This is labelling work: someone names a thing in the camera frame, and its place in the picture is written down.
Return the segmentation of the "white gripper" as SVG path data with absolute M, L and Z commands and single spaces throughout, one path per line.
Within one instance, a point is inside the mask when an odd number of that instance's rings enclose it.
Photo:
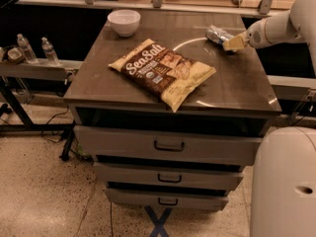
M 271 46 L 266 32 L 268 19 L 262 19 L 252 24 L 246 32 L 236 35 L 223 43 L 223 48 L 228 51 L 244 49 L 248 44 L 253 48 L 264 48 Z

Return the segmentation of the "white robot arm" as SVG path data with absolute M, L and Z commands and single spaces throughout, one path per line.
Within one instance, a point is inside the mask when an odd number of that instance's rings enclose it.
M 295 0 L 289 10 L 257 21 L 222 46 L 239 50 L 247 45 L 264 48 L 284 42 L 305 42 L 316 72 L 316 0 Z

